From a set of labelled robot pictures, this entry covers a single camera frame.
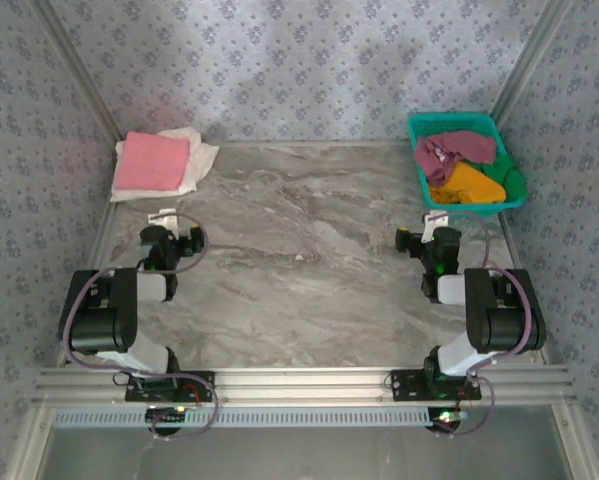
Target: teal basket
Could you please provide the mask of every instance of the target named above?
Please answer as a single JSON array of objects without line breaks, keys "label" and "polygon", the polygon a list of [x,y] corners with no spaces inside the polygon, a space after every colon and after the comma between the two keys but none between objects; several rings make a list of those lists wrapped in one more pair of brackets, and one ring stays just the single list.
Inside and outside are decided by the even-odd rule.
[{"label": "teal basket", "polygon": [[[410,130],[410,141],[414,152],[419,137],[427,137],[437,133],[457,132],[459,130],[468,130],[470,132],[480,133],[484,137],[492,137],[497,142],[497,155],[507,155],[506,147],[503,146],[501,136],[497,130],[495,122],[490,116],[484,113],[424,113],[413,115],[408,120],[408,130]],[[512,199],[504,203],[471,203],[471,204],[452,204],[442,205],[432,201],[428,182],[423,170],[417,165],[419,173],[419,182],[423,190],[423,198],[426,205],[433,210],[470,211],[484,217],[496,215],[508,208],[517,208],[523,204],[524,198]]]}]

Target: black mounting plate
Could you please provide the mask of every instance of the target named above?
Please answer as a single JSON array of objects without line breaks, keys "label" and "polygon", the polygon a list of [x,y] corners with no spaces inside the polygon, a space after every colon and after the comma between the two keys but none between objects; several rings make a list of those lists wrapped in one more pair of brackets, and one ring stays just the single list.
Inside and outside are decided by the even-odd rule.
[{"label": "black mounting plate", "polygon": [[[178,373],[189,373],[201,377],[212,386],[215,385],[215,372],[210,370],[189,371]],[[212,394],[201,383],[187,378],[163,378],[144,379],[130,377],[126,386],[126,402],[174,402],[193,403],[199,395],[200,403],[212,402]]]},{"label": "black mounting plate", "polygon": [[443,382],[437,381],[437,388],[432,388],[423,369],[393,370],[390,372],[392,399],[395,402],[460,401],[466,397],[481,400],[478,386],[466,382],[465,377],[455,378],[446,377]]}]

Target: cable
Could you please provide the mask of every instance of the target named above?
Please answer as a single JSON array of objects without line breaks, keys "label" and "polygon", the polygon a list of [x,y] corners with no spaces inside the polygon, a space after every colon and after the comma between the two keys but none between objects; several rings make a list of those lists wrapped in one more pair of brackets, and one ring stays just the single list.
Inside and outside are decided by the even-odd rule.
[{"label": "cable", "polygon": [[201,398],[199,397],[199,389],[194,383],[189,383],[183,386],[184,390],[192,390],[195,394],[195,402],[197,402],[197,406],[201,405]]},{"label": "cable", "polygon": [[[190,216],[182,214],[182,213],[163,213],[163,214],[156,215],[152,218],[161,218],[161,217],[169,217],[169,216],[185,218],[187,220],[190,220],[193,223],[196,223],[199,226],[199,228],[201,229],[201,233],[203,234],[203,248],[201,249],[201,252],[199,253],[198,257],[195,260],[190,262],[185,267],[175,269],[175,270],[161,270],[161,271],[151,270],[151,271],[145,271],[145,272],[141,271],[139,273],[143,273],[143,274],[155,274],[155,273],[177,274],[177,273],[186,272],[186,271],[190,270],[191,268],[193,268],[195,265],[197,265],[203,259],[203,257],[206,255],[206,253],[208,252],[208,249],[210,247],[210,241],[208,239],[208,234],[206,233],[206,230],[203,228],[201,223],[199,223],[193,217],[190,217]],[[90,277],[86,281],[84,286],[81,288],[81,290],[77,294],[77,297],[75,298],[75,301],[72,304],[72,307],[70,308],[70,312],[68,312],[68,316],[66,317],[66,325],[63,329],[63,335],[61,338],[61,344],[63,346],[64,352],[66,353],[66,357],[68,357],[68,359],[71,362],[73,362],[77,365],[81,365],[82,367],[89,368],[91,370],[110,370],[110,368],[115,368],[115,369],[118,369],[119,372],[124,372],[124,373],[127,373],[128,375],[140,375],[143,377],[152,377],[152,378],[184,378],[184,379],[192,380],[193,382],[200,383],[210,392],[210,395],[212,396],[212,402],[213,402],[212,414],[210,415],[208,422],[203,427],[201,427],[200,429],[195,430],[189,434],[186,434],[186,435],[177,435],[176,437],[164,437],[157,433],[157,429],[156,429],[157,422],[153,420],[150,430],[155,439],[164,440],[164,441],[171,441],[173,439],[178,440],[181,438],[195,437],[195,436],[198,436],[198,435],[201,435],[201,434],[207,432],[210,429],[210,427],[212,426],[212,424],[215,422],[215,420],[217,419],[217,415],[219,414],[219,397],[217,396],[217,392],[215,391],[214,387],[212,386],[212,384],[210,382],[207,382],[203,378],[201,378],[197,375],[193,375],[191,373],[184,373],[184,372],[155,373],[155,372],[150,372],[148,370],[140,370],[137,368],[125,367],[123,365],[115,365],[115,364],[113,364],[113,365],[110,365],[110,364],[98,365],[95,363],[88,363],[84,360],[81,360],[73,353],[71,345],[70,345],[70,333],[72,331],[72,326],[75,322],[77,310],[79,309],[81,302],[85,298],[86,294],[90,291],[90,288],[94,285],[94,283],[99,278],[103,277],[107,273],[113,272],[115,269],[116,269],[116,267],[106,267],[106,268],[99,270],[97,273],[95,273],[92,277]]]},{"label": "cable", "polygon": [[523,312],[525,316],[525,323],[523,326],[523,334],[521,335],[519,343],[517,343],[517,345],[515,345],[511,350],[508,350],[507,352],[497,353],[492,357],[486,358],[481,362],[475,363],[472,367],[468,369],[468,372],[474,375],[476,375],[479,370],[487,367],[490,364],[497,363],[499,360],[512,357],[513,355],[519,353],[527,345],[528,339],[530,339],[530,334],[532,333],[532,311],[530,310],[530,299],[528,298],[528,295],[523,289],[521,283],[519,283],[519,280],[517,280],[510,272],[504,270],[503,268],[488,267],[487,270],[499,272],[508,280],[510,280],[510,283],[512,283],[512,285],[517,290],[519,298],[521,298],[521,304],[523,305]]},{"label": "cable", "polygon": [[[459,396],[463,396],[466,400],[468,400],[468,402],[470,402],[470,410],[472,411],[472,398],[470,398],[470,395],[468,395],[468,392],[466,392],[463,388],[460,388],[457,390],[457,394],[459,394]],[[455,406],[455,411],[458,412],[459,410],[461,410],[461,399],[457,400],[457,405]]]},{"label": "cable", "polygon": [[384,386],[384,388],[387,388],[388,390],[392,390],[392,385],[386,383],[386,381],[388,380],[388,378],[390,378],[390,375],[392,375],[392,374],[388,373],[388,375],[386,375],[385,377],[383,377],[383,386]]}]

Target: gray marble table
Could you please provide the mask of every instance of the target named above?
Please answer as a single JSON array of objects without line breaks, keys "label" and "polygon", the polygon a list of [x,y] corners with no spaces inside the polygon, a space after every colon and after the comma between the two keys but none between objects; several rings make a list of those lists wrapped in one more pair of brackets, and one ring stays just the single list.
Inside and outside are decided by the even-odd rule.
[{"label": "gray marble table", "polygon": [[[431,304],[421,263],[394,249],[395,227],[421,230],[425,211],[407,146],[224,147],[197,192],[119,205],[111,264],[134,266],[144,212],[170,207],[201,220],[212,248],[139,322],[184,367],[420,365],[464,331],[463,307]],[[492,261],[511,266],[487,223]],[[480,266],[481,227],[451,225],[461,268]]]}]

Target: patterned wallpaper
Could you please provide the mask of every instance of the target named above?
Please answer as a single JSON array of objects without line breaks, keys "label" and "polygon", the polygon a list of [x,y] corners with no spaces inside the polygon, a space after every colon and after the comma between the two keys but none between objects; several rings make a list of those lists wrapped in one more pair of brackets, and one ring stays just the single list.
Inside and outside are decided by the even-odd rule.
[{"label": "patterned wallpaper", "polygon": [[112,149],[23,0],[0,0],[0,476],[107,201]]},{"label": "patterned wallpaper", "polygon": [[488,110],[545,0],[53,0],[125,133],[381,139]]},{"label": "patterned wallpaper", "polygon": [[576,3],[503,133],[529,179],[513,236],[599,445],[599,0]]}]

